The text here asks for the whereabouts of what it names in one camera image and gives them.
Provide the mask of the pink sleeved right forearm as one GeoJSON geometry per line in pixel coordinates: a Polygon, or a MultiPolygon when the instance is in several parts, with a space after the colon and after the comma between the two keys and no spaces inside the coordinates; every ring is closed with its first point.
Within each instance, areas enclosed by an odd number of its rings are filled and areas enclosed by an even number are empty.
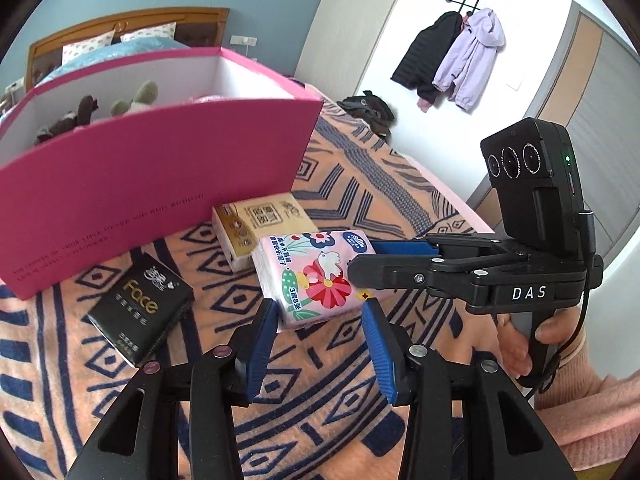
{"type": "Polygon", "coordinates": [[[639,435],[639,374],[599,376],[582,344],[535,410],[574,471],[618,464],[639,435]]]}

